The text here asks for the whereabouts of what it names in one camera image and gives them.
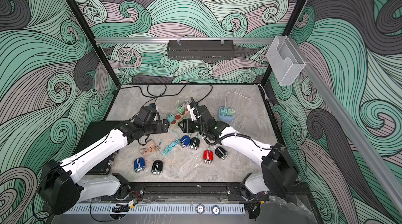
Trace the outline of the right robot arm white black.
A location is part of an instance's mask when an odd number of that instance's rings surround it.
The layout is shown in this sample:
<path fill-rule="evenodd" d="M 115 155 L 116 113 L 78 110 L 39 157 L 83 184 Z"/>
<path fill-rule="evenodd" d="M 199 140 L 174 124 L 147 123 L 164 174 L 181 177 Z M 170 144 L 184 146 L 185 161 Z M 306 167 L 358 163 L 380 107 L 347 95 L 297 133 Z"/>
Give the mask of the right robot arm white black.
<path fill-rule="evenodd" d="M 242 134 L 229 124 L 215 120 L 206 106 L 196 102 L 188 104 L 187 111 L 190 118 L 179 122 L 183 133 L 198 133 L 209 146 L 229 147 L 260 166 L 259 173 L 251 173 L 241 182 L 244 198 L 265 192 L 286 197 L 299 172 L 284 145 L 269 145 Z"/>

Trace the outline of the teal USB charger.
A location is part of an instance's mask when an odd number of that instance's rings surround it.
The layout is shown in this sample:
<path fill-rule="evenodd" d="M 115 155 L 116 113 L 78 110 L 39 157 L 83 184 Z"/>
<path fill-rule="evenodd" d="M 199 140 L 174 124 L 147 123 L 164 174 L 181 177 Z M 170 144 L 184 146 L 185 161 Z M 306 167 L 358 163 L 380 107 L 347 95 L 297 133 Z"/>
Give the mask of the teal USB charger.
<path fill-rule="evenodd" d="M 167 116 L 167 120 L 168 120 L 168 122 L 169 122 L 170 124 L 175 124 L 175 123 L 176 123 L 176 118 L 175 118 L 175 115 L 173 115 L 173 114 L 169 114 L 169 115 Z"/>

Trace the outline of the beige power strip red sockets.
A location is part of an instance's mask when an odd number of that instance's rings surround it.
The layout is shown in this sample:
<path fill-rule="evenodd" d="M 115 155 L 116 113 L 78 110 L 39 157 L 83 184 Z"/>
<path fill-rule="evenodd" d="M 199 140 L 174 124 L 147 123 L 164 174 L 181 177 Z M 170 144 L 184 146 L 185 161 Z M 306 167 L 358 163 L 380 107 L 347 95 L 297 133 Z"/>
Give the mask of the beige power strip red sockets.
<path fill-rule="evenodd" d="M 180 106 L 180 105 L 183 105 L 183 103 L 184 103 L 185 101 L 183 101 L 183 102 L 177 101 L 176 104 L 175 104 L 175 112 L 174 112 L 174 113 L 170 113 L 170 114 L 175 115 L 176 123 L 178 123 L 179 121 L 181 121 L 182 119 L 184 119 L 184 116 L 186 116 L 186 115 L 188 114 L 188 111 L 185 111 L 185 114 L 182 115 L 182 114 L 180 114 L 180 113 L 178 112 L 178 110 L 177 110 L 177 107 Z"/>

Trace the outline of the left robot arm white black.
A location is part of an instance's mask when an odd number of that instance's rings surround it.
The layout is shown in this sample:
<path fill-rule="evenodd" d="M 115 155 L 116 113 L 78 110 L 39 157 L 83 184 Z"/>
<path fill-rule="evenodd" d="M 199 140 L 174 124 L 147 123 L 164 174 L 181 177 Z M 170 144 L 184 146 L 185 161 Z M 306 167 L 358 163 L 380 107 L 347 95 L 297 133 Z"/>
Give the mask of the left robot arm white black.
<path fill-rule="evenodd" d="M 50 160 L 43 166 L 37 193 L 54 215 L 61 215 L 76 203 L 102 196 L 124 201 L 129 196 L 129 182 L 114 173 L 103 179 L 85 180 L 84 176 L 100 162 L 142 136 L 164 134 L 169 130 L 166 119 L 136 125 L 124 121 L 104 137 L 81 152 L 60 162 Z"/>

